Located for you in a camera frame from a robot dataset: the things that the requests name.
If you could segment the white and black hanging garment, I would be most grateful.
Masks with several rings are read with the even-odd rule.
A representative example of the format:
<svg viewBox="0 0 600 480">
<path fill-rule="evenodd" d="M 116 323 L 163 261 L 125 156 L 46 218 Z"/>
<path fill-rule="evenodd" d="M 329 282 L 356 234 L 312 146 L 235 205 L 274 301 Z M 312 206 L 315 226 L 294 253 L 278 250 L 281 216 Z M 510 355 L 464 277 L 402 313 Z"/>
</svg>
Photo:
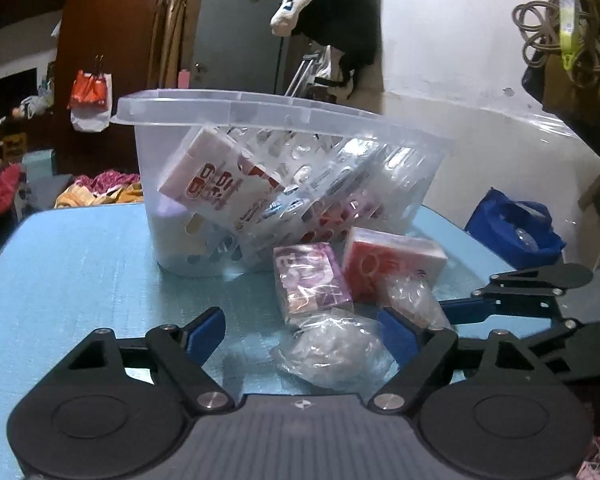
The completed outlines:
<svg viewBox="0 0 600 480">
<path fill-rule="evenodd" d="M 347 99 L 380 45 L 378 0 L 280 0 L 270 21 L 277 37 L 302 35 L 325 49 L 314 81 Z"/>
</svg>

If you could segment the purple patterned tissue pack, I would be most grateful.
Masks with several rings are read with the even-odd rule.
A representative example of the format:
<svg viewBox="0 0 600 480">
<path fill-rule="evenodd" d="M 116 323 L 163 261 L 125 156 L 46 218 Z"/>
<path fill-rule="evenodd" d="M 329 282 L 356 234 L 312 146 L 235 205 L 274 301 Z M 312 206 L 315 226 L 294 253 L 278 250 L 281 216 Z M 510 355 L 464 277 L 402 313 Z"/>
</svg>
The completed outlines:
<svg viewBox="0 0 600 480">
<path fill-rule="evenodd" d="M 273 263 L 280 313 L 287 325 L 297 325 L 317 312 L 354 310 L 331 244 L 276 247 Z"/>
</svg>

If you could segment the clear plastic bag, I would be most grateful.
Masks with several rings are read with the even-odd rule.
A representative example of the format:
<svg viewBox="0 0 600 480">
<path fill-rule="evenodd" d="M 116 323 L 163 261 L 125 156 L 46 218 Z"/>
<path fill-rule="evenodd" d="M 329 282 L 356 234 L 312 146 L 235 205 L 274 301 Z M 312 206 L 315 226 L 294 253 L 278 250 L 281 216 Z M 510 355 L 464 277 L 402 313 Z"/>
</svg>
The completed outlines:
<svg viewBox="0 0 600 480">
<path fill-rule="evenodd" d="M 370 390 L 393 368 L 379 323 L 340 309 L 302 318 L 271 356 L 283 372 L 334 391 Z"/>
</svg>

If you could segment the blue shopping bag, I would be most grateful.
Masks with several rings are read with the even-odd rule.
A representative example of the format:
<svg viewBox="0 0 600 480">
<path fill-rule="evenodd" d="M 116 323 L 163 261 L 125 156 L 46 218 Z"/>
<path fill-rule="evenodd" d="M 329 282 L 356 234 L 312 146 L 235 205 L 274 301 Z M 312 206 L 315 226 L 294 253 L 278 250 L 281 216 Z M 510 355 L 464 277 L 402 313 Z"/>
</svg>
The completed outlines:
<svg viewBox="0 0 600 480">
<path fill-rule="evenodd" d="M 511 200 L 496 188 L 480 200 L 465 231 L 517 270 L 558 263 L 566 247 L 543 204 Z"/>
</svg>

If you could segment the dark red wooden wardrobe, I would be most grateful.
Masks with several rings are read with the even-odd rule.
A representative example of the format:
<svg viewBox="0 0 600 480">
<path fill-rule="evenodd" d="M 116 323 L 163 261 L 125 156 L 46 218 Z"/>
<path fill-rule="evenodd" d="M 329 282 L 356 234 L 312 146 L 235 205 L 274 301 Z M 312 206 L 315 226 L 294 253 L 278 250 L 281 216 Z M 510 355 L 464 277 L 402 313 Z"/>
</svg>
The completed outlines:
<svg viewBox="0 0 600 480">
<path fill-rule="evenodd" d="M 62 13 L 55 60 L 54 105 L 41 117 L 8 122 L 2 133 L 22 133 L 31 151 L 52 150 L 63 174 L 138 169 L 131 128 L 111 125 L 77 132 L 68 109 L 79 70 L 112 77 L 116 98 L 145 89 L 152 23 L 158 0 L 0 0 L 0 29 L 45 13 Z"/>
</svg>

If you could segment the orange white plastic bag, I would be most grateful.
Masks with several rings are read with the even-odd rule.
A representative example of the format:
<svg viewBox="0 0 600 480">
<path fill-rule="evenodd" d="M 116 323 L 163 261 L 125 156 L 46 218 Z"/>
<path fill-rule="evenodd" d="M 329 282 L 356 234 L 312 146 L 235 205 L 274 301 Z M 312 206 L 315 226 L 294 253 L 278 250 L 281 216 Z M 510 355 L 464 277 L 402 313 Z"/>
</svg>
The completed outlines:
<svg viewBox="0 0 600 480">
<path fill-rule="evenodd" d="M 73 129 L 79 132 L 104 131 L 110 123 L 112 104 L 112 76 L 79 70 L 68 104 Z"/>
</svg>

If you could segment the white plastic laundry basket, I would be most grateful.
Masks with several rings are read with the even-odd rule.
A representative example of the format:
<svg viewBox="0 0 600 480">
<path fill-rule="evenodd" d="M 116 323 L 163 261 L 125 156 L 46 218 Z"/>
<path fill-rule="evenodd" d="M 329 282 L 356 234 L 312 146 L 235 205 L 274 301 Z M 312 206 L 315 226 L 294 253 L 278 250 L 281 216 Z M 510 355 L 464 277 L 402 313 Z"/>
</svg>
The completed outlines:
<svg viewBox="0 0 600 480">
<path fill-rule="evenodd" d="M 449 141 L 366 110 L 274 94 L 146 90 L 124 96 L 114 118 L 135 134 L 152 249 L 188 278 L 265 269 L 278 246 L 341 243 L 355 226 L 402 234 Z M 283 191 L 235 234 L 157 191 L 190 128 L 227 133 L 282 178 Z"/>
</svg>

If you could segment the white red box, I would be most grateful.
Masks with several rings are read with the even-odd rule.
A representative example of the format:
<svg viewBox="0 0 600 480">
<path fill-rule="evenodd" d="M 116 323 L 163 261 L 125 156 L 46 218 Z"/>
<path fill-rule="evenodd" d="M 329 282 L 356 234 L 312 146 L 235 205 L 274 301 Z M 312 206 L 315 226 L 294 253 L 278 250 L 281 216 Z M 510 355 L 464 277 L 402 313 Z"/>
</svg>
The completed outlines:
<svg viewBox="0 0 600 480">
<path fill-rule="evenodd" d="M 432 285 L 447 262 L 434 240 L 355 226 L 344 244 L 341 270 L 353 301 L 374 304 L 386 278 L 415 275 Z"/>
</svg>

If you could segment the grey door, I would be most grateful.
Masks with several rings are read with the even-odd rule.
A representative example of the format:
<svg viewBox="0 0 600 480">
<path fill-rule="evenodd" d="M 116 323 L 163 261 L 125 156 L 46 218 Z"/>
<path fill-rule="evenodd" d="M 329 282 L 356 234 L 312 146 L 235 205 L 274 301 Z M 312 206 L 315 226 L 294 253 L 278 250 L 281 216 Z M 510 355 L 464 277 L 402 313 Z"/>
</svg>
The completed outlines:
<svg viewBox="0 0 600 480">
<path fill-rule="evenodd" d="M 275 93 L 286 44 L 272 34 L 279 0 L 201 0 L 190 61 L 194 89 Z"/>
</svg>

